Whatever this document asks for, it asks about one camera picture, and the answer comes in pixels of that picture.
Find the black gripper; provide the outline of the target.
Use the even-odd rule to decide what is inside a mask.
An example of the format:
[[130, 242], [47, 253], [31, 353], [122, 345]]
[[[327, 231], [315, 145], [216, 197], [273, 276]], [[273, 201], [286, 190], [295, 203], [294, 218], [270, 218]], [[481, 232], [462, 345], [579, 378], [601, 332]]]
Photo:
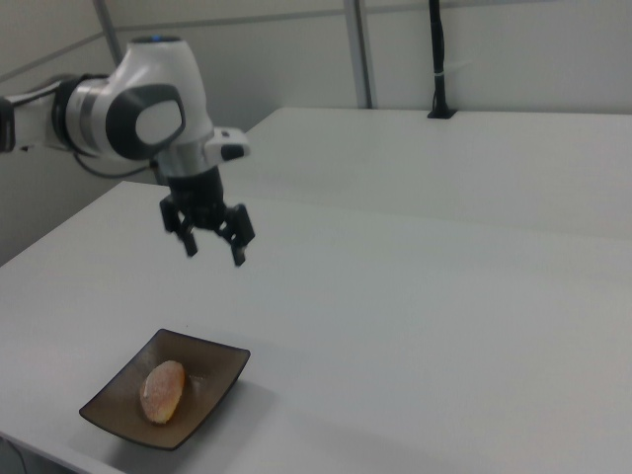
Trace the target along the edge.
[[255, 238], [244, 204], [227, 207], [217, 167], [189, 177], [168, 177], [170, 194], [160, 201], [160, 211], [167, 233], [175, 234], [192, 258], [198, 252], [193, 227], [216, 230], [231, 249], [234, 265], [246, 262], [246, 249]]

